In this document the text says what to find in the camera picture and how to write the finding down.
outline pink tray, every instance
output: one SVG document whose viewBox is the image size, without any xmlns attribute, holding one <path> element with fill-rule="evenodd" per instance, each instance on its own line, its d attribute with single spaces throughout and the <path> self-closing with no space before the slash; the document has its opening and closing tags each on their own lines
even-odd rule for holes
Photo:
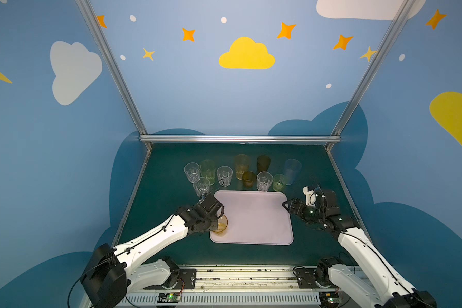
<svg viewBox="0 0 462 308">
<path fill-rule="evenodd" d="M 224 205 L 228 227 L 210 232 L 215 243 L 290 245 L 293 228 L 282 207 L 286 195 L 276 192 L 220 190 L 215 198 Z"/>
</svg>

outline drinking glass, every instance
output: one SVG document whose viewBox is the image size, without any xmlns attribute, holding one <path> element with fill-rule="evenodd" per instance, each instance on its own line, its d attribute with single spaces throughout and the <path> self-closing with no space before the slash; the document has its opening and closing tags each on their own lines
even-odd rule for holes
<svg viewBox="0 0 462 308">
<path fill-rule="evenodd" d="M 257 158 L 257 172 L 267 171 L 271 166 L 271 158 L 267 155 L 260 155 Z"/>
<path fill-rule="evenodd" d="M 291 185 L 296 179 L 301 170 L 301 163 L 296 159 L 288 159 L 284 163 L 284 176 L 286 177 L 286 185 Z"/>
<path fill-rule="evenodd" d="M 228 218 L 222 215 L 217 219 L 217 230 L 212 230 L 214 233 L 220 234 L 228 227 Z"/>
<path fill-rule="evenodd" d="M 233 170 L 228 166 L 221 166 L 217 169 L 217 182 L 222 187 L 228 187 L 231 184 Z"/>
<path fill-rule="evenodd" d="M 243 173 L 250 168 L 250 157 L 245 154 L 239 154 L 234 157 L 234 171 L 238 180 L 243 179 Z"/>
<path fill-rule="evenodd" d="M 200 166 L 197 163 L 187 163 L 183 171 L 185 171 L 185 175 L 187 175 L 187 179 L 190 183 L 198 181 L 200 177 Z"/>
<path fill-rule="evenodd" d="M 216 180 L 216 164 L 210 159 L 200 162 L 200 174 L 209 180 L 210 185 Z"/>
<path fill-rule="evenodd" d="M 198 181 L 194 183 L 194 189 L 199 198 L 202 197 L 202 194 L 210 193 L 209 180 L 205 177 L 200 177 Z"/>
<path fill-rule="evenodd" d="M 274 181 L 272 182 L 272 188 L 279 192 L 284 189 L 286 186 L 286 177 L 282 174 L 277 174 L 274 176 Z"/>
<path fill-rule="evenodd" d="M 252 171 L 243 173 L 243 185 L 245 185 L 245 187 L 252 187 L 256 180 L 257 176 Z"/>
<path fill-rule="evenodd" d="M 267 171 L 262 171 L 257 175 L 257 189 L 259 191 L 267 191 L 272 185 L 274 178 Z"/>
</svg>

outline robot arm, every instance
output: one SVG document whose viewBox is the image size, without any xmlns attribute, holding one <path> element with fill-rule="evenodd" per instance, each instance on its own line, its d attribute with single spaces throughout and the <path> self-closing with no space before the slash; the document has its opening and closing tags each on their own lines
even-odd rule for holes
<svg viewBox="0 0 462 308">
<path fill-rule="evenodd" d="M 283 204 L 291 214 L 307 223 L 319 223 L 331 232 L 339 244 L 356 260 L 373 284 L 367 285 L 351 273 L 338 258 L 322 259 L 315 269 L 315 279 L 321 288 L 337 286 L 362 308 L 436 308 L 427 291 L 417 291 L 371 244 L 351 216 L 342 215 L 332 190 L 305 187 L 306 203 L 292 199 Z"/>
<path fill-rule="evenodd" d="M 129 292 L 152 285 L 172 287 L 178 278 L 169 258 L 140 267 L 166 246 L 194 232 L 217 230 L 216 213 L 222 204 L 208 195 L 202 203 L 182 206 L 154 229 L 110 248 L 103 244 L 92 253 L 80 282 L 95 308 L 113 308 Z"/>
</svg>

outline dark green table surface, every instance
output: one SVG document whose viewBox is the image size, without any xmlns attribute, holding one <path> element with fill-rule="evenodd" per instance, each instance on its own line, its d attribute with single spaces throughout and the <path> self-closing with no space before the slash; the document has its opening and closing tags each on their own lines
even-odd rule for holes
<svg viewBox="0 0 462 308">
<path fill-rule="evenodd" d="M 198 202 L 197 194 L 183 171 L 187 163 L 212 159 L 216 168 L 230 166 L 234 170 L 234 156 L 237 154 L 251 157 L 250 170 L 253 172 L 256 172 L 257 157 L 268 155 L 271 158 L 268 171 L 272 175 L 282 173 L 287 159 L 299 160 L 302 163 L 300 174 L 283 191 L 287 198 L 304 200 L 302 190 L 304 186 L 313 185 L 312 175 L 322 188 L 331 188 L 336 192 L 343 213 L 353 215 L 322 145 L 161 143 L 154 145 L 119 243 L 127 242 L 159 225 L 179 206 Z M 231 185 L 224 189 L 257 190 L 256 185 L 250 189 L 243 188 L 242 182 L 234 175 Z M 319 225 L 307 226 L 297 217 L 291 217 L 291 222 L 294 241 L 288 246 L 214 243 L 209 233 L 192 234 L 161 250 L 149 261 L 168 255 L 177 264 L 316 265 L 320 258 L 338 256 L 339 251 L 345 251 L 329 233 L 314 230 Z"/>
</svg>

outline white cloud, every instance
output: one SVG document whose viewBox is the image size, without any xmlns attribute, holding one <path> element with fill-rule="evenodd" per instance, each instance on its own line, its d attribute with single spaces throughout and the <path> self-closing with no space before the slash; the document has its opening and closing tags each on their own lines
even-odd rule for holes
<svg viewBox="0 0 462 308">
<path fill-rule="evenodd" d="M 403 0 L 318 0 L 317 12 L 327 18 L 392 20 Z M 416 15 L 425 0 L 416 0 L 409 18 Z"/>
<path fill-rule="evenodd" d="M 50 61 L 56 75 L 53 95 L 64 106 L 73 103 L 103 69 L 101 58 L 79 42 L 72 45 L 63 41 L 53 43 Z"/>
</svg>

